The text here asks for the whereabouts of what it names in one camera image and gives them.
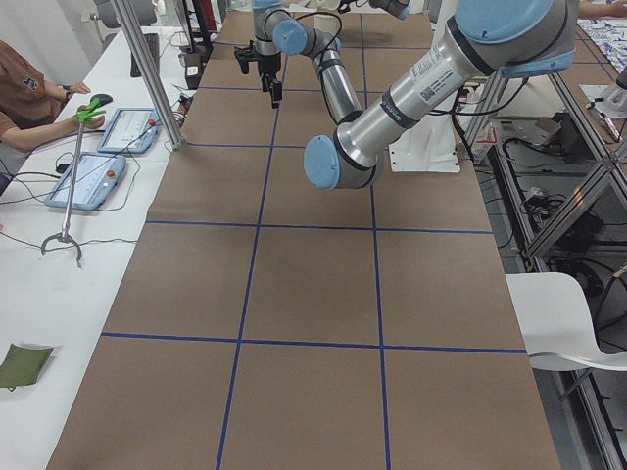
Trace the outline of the person's hand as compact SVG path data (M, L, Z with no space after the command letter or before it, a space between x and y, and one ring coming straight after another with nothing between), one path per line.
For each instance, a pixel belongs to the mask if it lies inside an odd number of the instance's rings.
M89 129L97 129L105 122L105 111L98 107L80 106L76 116L79 124Z

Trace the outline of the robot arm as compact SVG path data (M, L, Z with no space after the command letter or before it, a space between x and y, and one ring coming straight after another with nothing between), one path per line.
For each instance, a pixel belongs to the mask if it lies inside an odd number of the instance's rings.
M384 149L475 75L525 78L564 71L575 55L577 1L458 2L443 37L381 97L333 135L314 137L304 169L316 188L360 189Z
M250 42L251 60L257 64L262 90L276 109L282 100L278 74L283 56L304 56L312 61L324 103L336 124L351 122L362 106L340 57L336 35L294 19L279 1L252 3L255 38Z

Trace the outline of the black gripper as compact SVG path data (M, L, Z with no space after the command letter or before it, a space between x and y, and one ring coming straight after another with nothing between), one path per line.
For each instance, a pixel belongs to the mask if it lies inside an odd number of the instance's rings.
M281 53L273 55L258 53L257 67L262 90L269 93L271 106L278 108L281 103L281 82L277 80L277 74L281 69Z

